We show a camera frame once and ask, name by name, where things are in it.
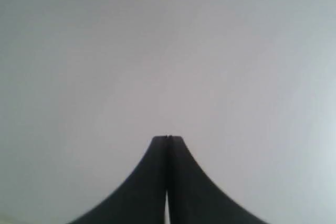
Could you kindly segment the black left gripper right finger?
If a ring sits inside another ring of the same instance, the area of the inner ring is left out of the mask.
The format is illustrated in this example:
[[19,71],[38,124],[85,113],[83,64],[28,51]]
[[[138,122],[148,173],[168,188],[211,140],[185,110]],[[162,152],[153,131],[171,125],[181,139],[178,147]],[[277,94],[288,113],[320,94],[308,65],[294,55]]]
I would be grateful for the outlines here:
[[167,195],[171,223],[260,224],[201,169],[180,136],[169,136]]

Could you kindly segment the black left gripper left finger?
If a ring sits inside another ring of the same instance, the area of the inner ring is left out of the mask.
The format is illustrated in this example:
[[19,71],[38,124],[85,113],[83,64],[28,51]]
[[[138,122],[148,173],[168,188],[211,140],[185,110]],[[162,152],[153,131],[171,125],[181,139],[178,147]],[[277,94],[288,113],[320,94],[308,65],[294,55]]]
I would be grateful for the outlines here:
[[129,177],[77,224],[165,223],[167,136],[155,136]]

